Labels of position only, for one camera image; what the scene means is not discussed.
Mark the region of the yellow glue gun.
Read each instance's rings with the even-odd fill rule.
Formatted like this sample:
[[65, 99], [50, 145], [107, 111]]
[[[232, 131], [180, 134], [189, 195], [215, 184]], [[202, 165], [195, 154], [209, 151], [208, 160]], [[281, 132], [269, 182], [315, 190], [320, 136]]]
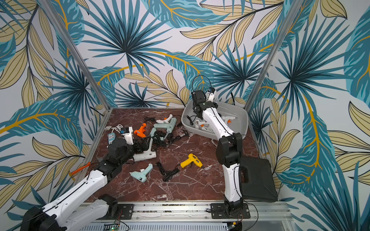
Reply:
[[203, 167], [203, 164], [202, 162], [194, 155], [194, 154], [189, 154], [188, 155], [188, 159], [181, 162], [180, 163], [180, 166], [181, 168], [185, 168], [186, 166], [190, 165], [190, 164], [195, 164], [197, 167], [200, 167], [202, 168]]

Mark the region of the white orange-trigger glue gun front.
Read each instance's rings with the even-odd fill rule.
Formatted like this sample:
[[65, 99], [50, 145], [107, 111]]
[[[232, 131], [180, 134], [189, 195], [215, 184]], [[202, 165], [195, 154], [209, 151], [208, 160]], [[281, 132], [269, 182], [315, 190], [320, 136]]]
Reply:
[[196, 129], [209, 131], [209, 124], [206, 121], [196, 120], [194, 126]]

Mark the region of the mint green small glue gun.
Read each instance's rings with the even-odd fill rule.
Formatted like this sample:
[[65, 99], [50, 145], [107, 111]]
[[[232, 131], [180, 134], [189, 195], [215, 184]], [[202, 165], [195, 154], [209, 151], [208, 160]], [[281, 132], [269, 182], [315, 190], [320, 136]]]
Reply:
[[152, 171], [152, 169], [153, 169], [153, 165], [149, 164], [145, 169], [141, 169], [140, 171], [130, 172], [130, 175], [134, 179], [144, 183], [147, 180], [147, 175]]

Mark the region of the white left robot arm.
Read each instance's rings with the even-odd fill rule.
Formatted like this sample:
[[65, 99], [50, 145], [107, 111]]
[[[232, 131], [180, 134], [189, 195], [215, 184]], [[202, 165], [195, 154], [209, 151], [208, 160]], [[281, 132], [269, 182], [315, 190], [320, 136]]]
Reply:
[[23, 217], [22, 231], [78, 231], [89, 223], [102, 218], [116, 218], [117, 200], [102, 195], [89, 206], [77, 211], [92, 194], [106, 186], [122, 171], [122, 166], [133, 157], [133, 143], [116, 138], [108, 146], [108, 154], [81, 182], [42, 208], [32, 207]]

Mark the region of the mint green large glue gun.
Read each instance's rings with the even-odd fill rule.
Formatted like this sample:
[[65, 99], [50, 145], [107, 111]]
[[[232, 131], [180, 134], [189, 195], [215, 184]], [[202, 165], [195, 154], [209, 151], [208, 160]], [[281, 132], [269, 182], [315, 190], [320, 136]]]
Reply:
[[166, 129], [166, 135], [164, 136], [164, 138], [161, 138], [161, 140], [163, 141], [168, 137], [170, 133], [172, 133], [176, 123], [177, 119], [175, 117], [171, 117], [171, 119], [167, 123], [156, 123], [153, 125], [153, 129], [151, 130], [149, 135], [150, 137], [154, 137], [154, 134], [158, 129]]

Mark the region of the white small glue gun pair-left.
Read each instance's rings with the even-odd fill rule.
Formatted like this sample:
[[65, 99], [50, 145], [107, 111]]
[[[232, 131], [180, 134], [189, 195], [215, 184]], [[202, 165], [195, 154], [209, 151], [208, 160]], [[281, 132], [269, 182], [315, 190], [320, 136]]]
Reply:
[[233, 120], [235, 120], [236, 117], [235, 116], [222, 116], [222, 120], [226, 123], [226, 124], [229, 124], [231, 123]]

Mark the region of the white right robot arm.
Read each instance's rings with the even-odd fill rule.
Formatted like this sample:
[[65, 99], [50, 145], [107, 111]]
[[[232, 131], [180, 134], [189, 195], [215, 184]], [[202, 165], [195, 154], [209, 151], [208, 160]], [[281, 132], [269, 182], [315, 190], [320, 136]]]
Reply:
[[225, 177], [225, 213], [228, 215], [243, 209], [240, 187], [240, 160], [242, 157], [242, 135], [235, 133], [219, 115], [214, 102], [214, 88], [206, 95], [202, 90], [191, 93], [193, 112], [205, 120], [218, 139], [216, 157], [222, 165]]

